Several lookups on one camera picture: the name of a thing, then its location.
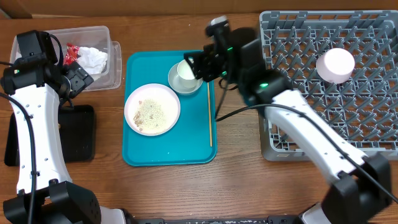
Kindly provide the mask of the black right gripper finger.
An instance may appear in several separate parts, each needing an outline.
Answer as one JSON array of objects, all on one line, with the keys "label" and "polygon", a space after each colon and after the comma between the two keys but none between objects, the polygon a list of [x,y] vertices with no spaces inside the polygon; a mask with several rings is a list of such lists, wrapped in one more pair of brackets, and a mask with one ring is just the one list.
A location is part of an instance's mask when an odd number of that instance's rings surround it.
[{"label": "black right gripper finger", "polygon": [[211,82],[215,79],[212,64],[194,64],[193,73],[196,79],[202,79],[204,82]]},{"label": "black right gripper finger", "polygon": [[205,64],[204,51],[186,52],[183,57],[191,67],[202,67]]}]

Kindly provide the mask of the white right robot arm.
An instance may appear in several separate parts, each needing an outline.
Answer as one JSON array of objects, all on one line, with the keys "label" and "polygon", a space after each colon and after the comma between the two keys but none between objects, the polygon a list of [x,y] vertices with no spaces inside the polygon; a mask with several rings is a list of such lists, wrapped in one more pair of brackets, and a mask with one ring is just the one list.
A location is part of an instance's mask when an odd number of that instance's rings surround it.
[{"label": "white right robot arm", "polygon": [[284,217],[284,223],[367,223],[397,201],[389,161],[381,154],[369,157],[345,141],[285,75],[269,69],[252,28],[231,30],[223,22],[209,25],[205,32],[213,43],[184,54],[194,76],[206,82],[223,77],[236,84],[246,108],[258,110],[281,128],[330,186],[321,202]]}]

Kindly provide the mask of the white napkin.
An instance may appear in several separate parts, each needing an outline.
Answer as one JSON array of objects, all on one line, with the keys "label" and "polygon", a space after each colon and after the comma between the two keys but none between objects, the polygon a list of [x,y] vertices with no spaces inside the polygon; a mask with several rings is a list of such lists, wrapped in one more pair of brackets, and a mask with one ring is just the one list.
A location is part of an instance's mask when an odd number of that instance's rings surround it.
[{"label": "white napkin", "polygon": [[78,64],[90,75],[101,73],[108,60],[108,54],[94,47],[78,49]]}]

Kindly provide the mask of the red snack wrapper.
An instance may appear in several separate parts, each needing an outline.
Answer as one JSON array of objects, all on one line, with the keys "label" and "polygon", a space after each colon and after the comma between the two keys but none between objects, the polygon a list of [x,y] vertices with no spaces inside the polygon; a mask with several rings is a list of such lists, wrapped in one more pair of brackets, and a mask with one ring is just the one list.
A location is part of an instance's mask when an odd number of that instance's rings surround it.
[{"label": "red snack wrapper", "polygon": [[67,43],[67,52],[64,56],[64,65],[70,65],[71,63],[77,61],[79,46]]}]

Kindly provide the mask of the white cup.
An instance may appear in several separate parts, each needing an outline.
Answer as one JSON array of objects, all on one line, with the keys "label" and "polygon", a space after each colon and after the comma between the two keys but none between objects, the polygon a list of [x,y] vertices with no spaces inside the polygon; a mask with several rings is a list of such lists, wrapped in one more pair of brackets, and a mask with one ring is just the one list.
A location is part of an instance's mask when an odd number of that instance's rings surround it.
[{"label": "white cup", "polygon": [[181,86],[185,88],[193,88],[197,85],[198,80],[195,78],[192,69],[186,60],[182,60],[177,65],[177,73]]}]

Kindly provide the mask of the small white bowl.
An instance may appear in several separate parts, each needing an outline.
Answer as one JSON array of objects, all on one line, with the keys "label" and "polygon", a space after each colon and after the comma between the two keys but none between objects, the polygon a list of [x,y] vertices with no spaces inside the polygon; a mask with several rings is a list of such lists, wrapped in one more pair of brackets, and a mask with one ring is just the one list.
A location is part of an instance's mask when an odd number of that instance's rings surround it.
[{"label": "small white bowl", "polygon": [[333,48],[316,62],[317,73],[328,83],[344,83],[350,78],[355,66],[353,55],[345,49]]}]

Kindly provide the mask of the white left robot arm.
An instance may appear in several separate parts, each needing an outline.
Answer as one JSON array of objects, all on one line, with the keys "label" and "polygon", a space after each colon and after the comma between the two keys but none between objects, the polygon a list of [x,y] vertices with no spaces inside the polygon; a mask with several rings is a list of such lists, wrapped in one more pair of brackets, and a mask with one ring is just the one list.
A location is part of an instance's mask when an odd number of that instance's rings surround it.
[{"label": "white left robot arm", "polygon": [[101,206],[92,191],[74,184],[63,158],[59,108],[93,78],[77,63],[64,65],[54,35],[32,30],[16,39],[21,57],[6,64],[1,78],[19,149],[17,195],[4,201],[5,217],[11,223],[132,223],[127,211]]}]

